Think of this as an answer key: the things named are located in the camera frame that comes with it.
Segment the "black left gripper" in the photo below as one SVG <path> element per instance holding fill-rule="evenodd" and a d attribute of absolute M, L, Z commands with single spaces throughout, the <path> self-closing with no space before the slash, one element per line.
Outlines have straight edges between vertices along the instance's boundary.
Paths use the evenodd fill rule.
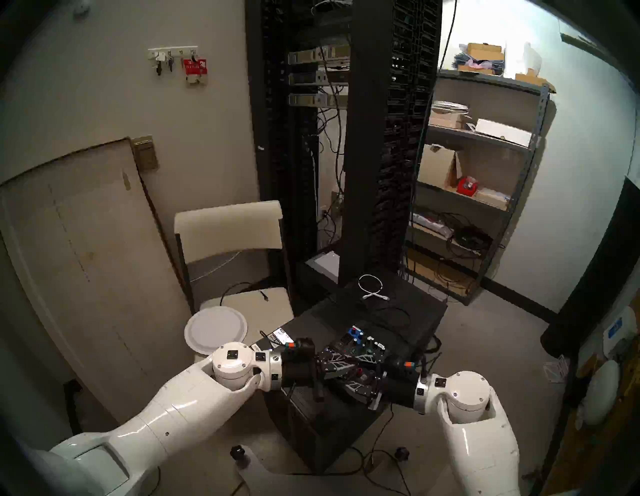
<path fill-rule="evenodd" d="M 281 387 L 287 389 L 287 400 L 301 387 L 312 389 L 313 400 L 325 401 L 323 383 L 353 374 L 366 361 L 334 350 L 322 350 L 311 355 L 307 352 L 281 353 Z"/>

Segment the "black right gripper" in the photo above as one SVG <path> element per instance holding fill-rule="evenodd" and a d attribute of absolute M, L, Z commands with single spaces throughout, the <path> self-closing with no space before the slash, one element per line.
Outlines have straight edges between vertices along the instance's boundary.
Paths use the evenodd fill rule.
<path fill-rule="evenodd" d="M 341 389 L 356 401 L 369 403 L 371 410 L 376 410 L 381 402 L 414 410 L 416 398 L 424 396 L 423 377 L 415 364 L 387 365 L 390 357 L 389 353 L 358 354 L 361 366 L 379 366 L 375 370 L 375 379 L 370 383 L 341 381 Z"/>

